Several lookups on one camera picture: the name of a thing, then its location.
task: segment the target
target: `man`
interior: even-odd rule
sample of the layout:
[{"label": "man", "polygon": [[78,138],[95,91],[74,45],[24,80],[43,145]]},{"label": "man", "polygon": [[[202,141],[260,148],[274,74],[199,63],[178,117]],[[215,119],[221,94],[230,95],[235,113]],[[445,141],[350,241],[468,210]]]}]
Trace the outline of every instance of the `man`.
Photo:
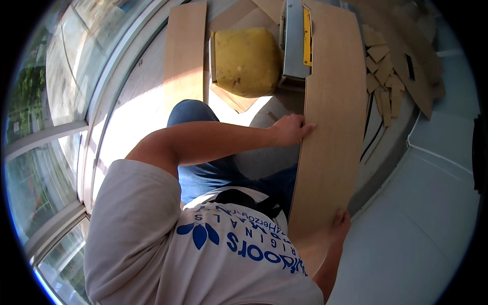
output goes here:
[{"label": "man", "polygon": [[243,127],[220,123],[200,101],[176,105],[168,128],[113,162],[103,181],[84,251],[90,301],[324,304],[349,213],[338,211],[311,279],[286,236],[296,166],[250,180],[232,157],[301,142],[315,129],[303,121],[293,114],[267,129]]}]

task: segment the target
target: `blue print on t-shirt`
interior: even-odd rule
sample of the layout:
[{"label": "blue print on t-shirt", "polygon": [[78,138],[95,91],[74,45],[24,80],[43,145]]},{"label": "blue print on t-shirt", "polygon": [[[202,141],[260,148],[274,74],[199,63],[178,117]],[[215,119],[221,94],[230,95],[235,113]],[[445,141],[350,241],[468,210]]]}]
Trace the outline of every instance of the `blue print on t-shirt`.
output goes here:
[{"label": "blue print on t-shirt", "polygon": [[218,245],[220,238],[217,232],[212,228],[210,224],[205,223],[205,227],[201,224],[197,224],[195,226],[195,223],[192,224],[184,224],[180,225],[178,228],[176,228],[176,233],[179,235],[186,235],[190,233],[190,231],[193,229],[193,243],[197,247],[198,250],[200,250],[208,239],[211,240],[214,244]]}]

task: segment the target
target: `window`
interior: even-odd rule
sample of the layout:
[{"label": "window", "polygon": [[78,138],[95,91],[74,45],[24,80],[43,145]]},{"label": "window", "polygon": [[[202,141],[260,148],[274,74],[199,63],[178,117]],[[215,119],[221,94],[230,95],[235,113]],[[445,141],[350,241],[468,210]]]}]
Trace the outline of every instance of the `window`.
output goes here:
[{"label": "window", "polygon": [[49,288],[65,304],[87,304],[83,254],[89,221],[87,218],[68,232],[37,265]]},{"label": "window", "polygon": [[5,165],[9,207],[20,241],[77,200],[80,133],[31,149]]}]

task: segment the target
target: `white t-shirt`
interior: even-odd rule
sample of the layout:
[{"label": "white t-shirt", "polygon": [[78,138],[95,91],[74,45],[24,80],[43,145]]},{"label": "white t-shirt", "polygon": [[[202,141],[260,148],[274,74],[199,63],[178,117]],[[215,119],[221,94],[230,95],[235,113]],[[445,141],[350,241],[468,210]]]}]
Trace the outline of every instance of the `white t-shirt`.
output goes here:
[{"label": "white t-shirt", "polygon": [[241,205],[198,200],[181,211],[180,195],[178,180],[158,167],[112,163],[84,250],[92,303],[324,303],[295,247],[271,219]]}]

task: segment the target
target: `man's right arm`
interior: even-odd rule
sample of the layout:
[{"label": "man's right arm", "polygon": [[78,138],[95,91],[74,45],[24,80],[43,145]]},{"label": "man's right arm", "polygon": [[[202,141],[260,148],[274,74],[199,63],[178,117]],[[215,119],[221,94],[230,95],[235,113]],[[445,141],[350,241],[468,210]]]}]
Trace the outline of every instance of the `man's right arm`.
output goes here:
[{"label": "man's right arm", "polygon": [[346,238],[349,228],[351,228],[349,211],[345,213],[338,210],[334,219],[334,224],[330,230],[330,246],[322,266],[313,277],[313,281],[322,290],[324,304],[330,297],[337,277],[337,269],[342,255],[342,245]]}]

